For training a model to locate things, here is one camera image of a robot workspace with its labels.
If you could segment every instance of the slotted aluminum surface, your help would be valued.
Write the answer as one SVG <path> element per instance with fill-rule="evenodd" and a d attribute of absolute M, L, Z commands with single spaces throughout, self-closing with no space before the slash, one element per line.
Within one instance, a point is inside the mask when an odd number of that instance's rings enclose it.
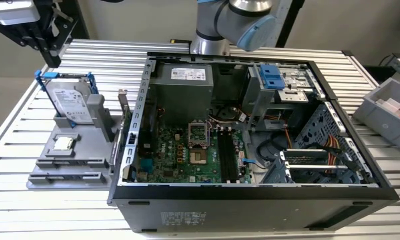
<path fill-rule="evenodd" d="M 187 53 L 185 44 L 147 44 L 76 40 L 63 55 L 60 73 L 96 75 L 98 87 L 106 96 L 106 107 L 121 115 L 119 89 L 127 89 L 133 106 L 145 69 L 147 52 Z M 341 103 L 351 115 L 375 81 L 354 57 L 341 51 L 263 48 L 234 56 L 315 61 Z M 52 104 L 34 83 L 0 129 L 0 239 L 281 239 L 273 232 L 179 233 L 139 235 L 133 233 L 119 209 L 109 207 L 109 190 L 30 191 L 28 174 L 36 165 L 55 127 Z M 400 195 L 400 149 L 366 126 L 355 125 L 366 144 Z M 335 233 L 286 235 L 321 240 L 400 240 L 400 202 L 366 217 Z"/>

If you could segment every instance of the black cable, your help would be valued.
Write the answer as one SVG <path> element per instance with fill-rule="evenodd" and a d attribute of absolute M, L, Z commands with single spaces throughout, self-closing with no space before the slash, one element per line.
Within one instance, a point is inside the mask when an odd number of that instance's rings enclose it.
<path fill-rule="evenodd" d="M 262 153 L 263 147 L 266 147 L 269 144 L 271 144 L 271 145 L 274 146 L 274 148 L 275 148 L 279 152 L 282 152 L 283 150 L 289 149 L 287 147 L 281 146 L 281 145 L 275 142 L 275 139 L 277 139 L 281 135 L 283 135 L 283 134 L 286 134 L 285 131 L 278 131 L 275 134 L 273 134 L 273 136 L 271 136 L 270 139 L 267 139 L 266 141 L 263 141 L 263 142 L 259 144 L 259 146 L 258 146 L 258 148 L 257 148 L 257 155 L 258 155 L 265 161 L 267 161 L 267 162 L 275 161 L 277 159 L 275 159 L 275 158 L 271 158 L 271 157 L 266 157 L 266 156 L 263 155 L 263 153 Z"/>
<path fill-rule="evenodd" d="M 378 66 L 381 66 L 381 65 L 383 64 L 383 62 L 386 61 L 386 59 L 390 58 L 390 57 L 391 57 L 391 55 L 386 56 L 386 57 L 382 59 L 382 61 L 381 61 L 381 63 L 379 63 Z"/>
<path fill-rule="evenodd" d="M 259 168 L 263 169 L 263 170 L 267 170 L 267 168 L 266 168 L 266 167 L 262 167 L 258 163 L 250 162 L 250 164 L 255 164 L 257 167 L 259 167 Z"/>

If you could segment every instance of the hard drive label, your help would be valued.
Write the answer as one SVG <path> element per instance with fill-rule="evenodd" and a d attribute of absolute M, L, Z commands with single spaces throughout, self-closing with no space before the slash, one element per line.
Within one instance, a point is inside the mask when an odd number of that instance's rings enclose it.
<path fill-rule="evenodd" d="M 67 89 L 54 89 L 54 94 L 64 111 L 62 114 L 76 124 L 91 124 L 94 121 L 83 94 Z"/>

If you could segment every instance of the white wall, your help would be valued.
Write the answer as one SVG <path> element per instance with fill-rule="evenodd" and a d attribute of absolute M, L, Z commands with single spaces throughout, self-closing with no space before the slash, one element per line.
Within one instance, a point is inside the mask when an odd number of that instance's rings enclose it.
<path fill-rule="evenodd" d="M 400 0 L 306 0 L 286 47 L 351 50 L 378 65 L 400 53 Z"/>
<path fill-rule="evenodd" d="M 198 1 L 126 0 L 107 3 L 82 0 L 87 24 L 100 40 L 170 43 L 197 36 Z"/>
<path fill-rule="evenodd" d="M 19 46 L 0 33 L 0 77 L 34 77 L 44 65 L 38 51 Z"/>

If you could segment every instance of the green circuit board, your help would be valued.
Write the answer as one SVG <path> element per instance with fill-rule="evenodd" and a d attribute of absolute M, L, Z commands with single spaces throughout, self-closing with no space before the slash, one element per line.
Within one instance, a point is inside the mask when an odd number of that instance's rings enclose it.
<path fill-rule="evenodd" d="M 197 136 L 202 136 L 202 130 L 197 129 Z M 242 143 L 242 133 L 235 131 L 234 143 Z M 207 149 L 189 147 L 189 128 L 161 127 L 158 144 L 154 158 L 153 173 L 139 174 L 138 180 L 149 183 L 205 183 L 222 184 L 222 163 L 219 154 L 218 131 L 211 130 L 210 146 Z M 238 151 L 246 155 L 245 143 L 238 144 Z M 206 154 L 206 162 L 197 162 L 194 159 L 201 153 Z M 235 152 L 234 160 L 239 166 L 239 153 Z M 241 183 L 251 183 L 250 169 L 246 167 L 246 175 L 239 178 Z"/>

